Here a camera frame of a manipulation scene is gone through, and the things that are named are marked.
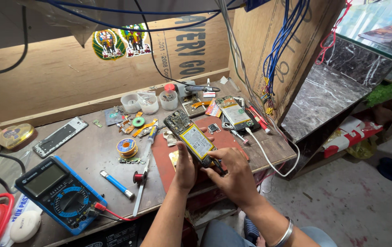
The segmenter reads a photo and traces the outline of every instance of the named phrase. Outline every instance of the workbench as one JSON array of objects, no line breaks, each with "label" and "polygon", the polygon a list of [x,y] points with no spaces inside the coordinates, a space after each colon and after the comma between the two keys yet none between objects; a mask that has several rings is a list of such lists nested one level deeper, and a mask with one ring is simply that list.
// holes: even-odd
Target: workbench
[{"label": "workbench", "polygon": [[[237,92],[236,89],[234,89],[231,81],[227,82],[225,85],[222,85],[219,82],[213,82],[211,85],[221,88],[221,91],[216,95],[217,98],[227,95],[244,97],[243,93]],[[156,118],[159,119],[160,125],[162,125],[162,120],[171,113],[172,111],[165,111],[160,107],[159,111],[154,115],[143,114],[142,116],[145,118],[146,123],[150,123],[154,118]],[[109,210],[123,217],[131,216],[135,205],[135,199],[130,201],[121,191],[114,187],[104,177],[100,176],[100,171],[107,171],[137,196],[138,185],[133,183],[132,177],[135,171],[141,172],[145,165],[120,164],[118,161],[119,154],[116,150],[116,144],[121,139],[132,136],[118,133],[118,127],[116,125],[106,126],[105,115],[101,111],[81,115],[79,117],[89,123],[89,126],[54,151],[52,155],[61,157],[62,160],[64,160],[99,194],[105,194],[105,200],[108,202]],[[198,116],[193,118],[193,120],[196,121],[204,117],[207,117],[207,115]],[[100,124],[103,125],[102,128],[99,128],[92,123],[95,119],[100,121]],[[26,147],[26,149],[31,149],[32,146],[50,135],[52,132],[56,131],[68,121],[70,121],[70,119],[36,128],[39,135]],[[156,139],[163,138],[163,131],[164,130],[161,130],[157,133]],[[259,129],[254,135],[262,143],[262,146],[264,146],[264,149],[273,165],[296,158],[296,153],[293,149],[273,129],[270,134],[266,134],[264,130]],[[259,176],[254,176],[254,179],[258,181],[263,178],[265,172],[270,168],[270,165],[267,164],[267,161],[255,140],[249,135],[246,135],[246,138],[249,139],[250,145],[243,145],[243,143],[235,137],[236,141],[242,146],[245,153],[249,156],[249,165],[252,172],[254,174],[259,174]],[[137,142],[139,152],[139,155],[136,156],[140,156],[144,152],[147,137],[145,136],[141,139],[135,137],[134,139]],[[33,152],[28,162],[27,170],[29,171],[29,169],[39,164],[42,160],[42,158]],[[157,162],[160,161],[155,161],[154,159],[150,160],[147,176],[148,180],[144,187],[138,215],[144,215],[151,211],[158,210],[166,196],[161,183],[161,177],[156,166]],[[215,189],[217,189],[217,187],[211,181],[207,181],[206,183],[198,185],[197,188],[195,186],[195,188],[190,191],[188,198],[195,198],[197,195],[209,193]],[[14,244],[13,246],[59,246],[83,236],[115,226],[116,224],[119,224],[119,222],[115,222],[104,217],[98,217],[80,235],[73,236],[61,225],[56,223],[50,216],[44,213],[42,215],[42,224],[34,237],[24,243]]]}]

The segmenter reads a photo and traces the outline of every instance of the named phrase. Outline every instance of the wrist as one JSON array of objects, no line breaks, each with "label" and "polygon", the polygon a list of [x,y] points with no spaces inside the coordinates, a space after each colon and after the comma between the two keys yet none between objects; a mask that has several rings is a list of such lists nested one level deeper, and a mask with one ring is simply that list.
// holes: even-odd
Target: wrist
[{"label": "wrist", "polygon": [[252,212],[257,212],[260,210],[260,208],[267,207],[268,205],[269,203],[266,201],[266,199],[262,195],[257,194],[252,199],[247,201],[246,204],[239,205],[239,207],[248,215],[252,214]]},{"label": "wrist", "polygon": [[169,191],[173,190],[177,194],[184,195],[187,197],[188,193],[190,192],[189,188],[182,188],[174,179],[172,180]]}]

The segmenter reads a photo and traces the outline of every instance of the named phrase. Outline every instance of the jeans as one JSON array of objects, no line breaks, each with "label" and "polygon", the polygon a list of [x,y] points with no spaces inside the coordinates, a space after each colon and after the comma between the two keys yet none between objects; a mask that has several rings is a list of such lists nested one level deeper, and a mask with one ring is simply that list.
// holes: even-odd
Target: jeans
[{"label": "jeans", "polygon": [[[300,229],[321,247],[337,247],[329,235],[319,228],[307,226]],[[205,228],[200,247],[255,247],[255,245],[242,238],[225,223],[212,220]]]}]

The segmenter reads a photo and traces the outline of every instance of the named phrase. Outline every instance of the concrete floor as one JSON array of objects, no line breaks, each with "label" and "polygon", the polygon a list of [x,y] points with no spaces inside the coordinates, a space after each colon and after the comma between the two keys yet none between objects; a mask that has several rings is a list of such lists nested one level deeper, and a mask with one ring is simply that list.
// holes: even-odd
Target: concrete floor
[{"label": "concrete floor", "polygon": [[[298,227],[318,227],[339,247],[392,246],[392,182],[374,167],[384,156],[392,156],[392,140],[357,164],[342,158],[291,182],[275,177],[262,194]],[[270,186],[268,178],[262,190]],[[222,221],[243,236],[243,218],[241,212]]]}]

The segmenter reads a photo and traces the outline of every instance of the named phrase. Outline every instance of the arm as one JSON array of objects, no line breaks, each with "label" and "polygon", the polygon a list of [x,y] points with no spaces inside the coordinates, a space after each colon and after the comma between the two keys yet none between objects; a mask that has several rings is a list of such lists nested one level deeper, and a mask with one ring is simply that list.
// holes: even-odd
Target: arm
[{"label": "arm", "polygon": [[[202,127],[200,130],[206,132],[207,128]],[[185,204],[187,195],[196,182],[197,165],[193,164],[193,159],[183,142],[178,141],[176,146],[179,150],[176,174],[141,247],[181,246]]]},{"label": "arm", "polygon": [[[222,159],[228,174],[220,177],[211,168],[201,170],[247,214],[259,229],[268,246],[275,246],[285,234],[289,222],[255,187],[254,178],[245,156],[236,148],[219,149],[208,153],[211,157]],[[294,227],[291,236],[284,246],[319,247],[310,237],[299,228]]]}]

